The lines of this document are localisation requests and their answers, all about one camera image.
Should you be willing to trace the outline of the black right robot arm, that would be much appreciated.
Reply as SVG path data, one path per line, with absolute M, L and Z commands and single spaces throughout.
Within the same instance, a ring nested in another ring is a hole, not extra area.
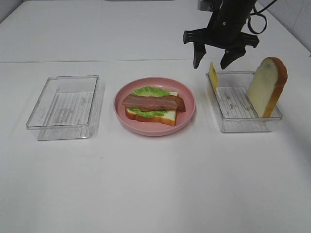
M 193 43 L 193 67 L 198 68 L 206 54 L 205 45 L 221 48 L 225 53 L 220 61 L 222 69 L 244 56 L 245 47 L 256 47 L 259 38 L 242 32 L 249 17 L 254 0 L 199 0 L 198 10 L 212 12 L 207 27 L 184 31 L 183 42 Z

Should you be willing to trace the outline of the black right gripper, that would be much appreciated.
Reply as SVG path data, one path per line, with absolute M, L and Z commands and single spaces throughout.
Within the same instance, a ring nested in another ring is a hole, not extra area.
M 193 67 L 197 69 L 206 54 L 205 45 L 227 49 L 220 62 L 222 69 L 226 69 L 232 62 L 245 55 L 244 46 L 255 48 L 259 43 L 259 38 L 241 31 L 248 16 L 249 13 L 241 9 L 220 9 L 212 13 L 207 27 L 184 31 L 183 42 L 193 43 Z

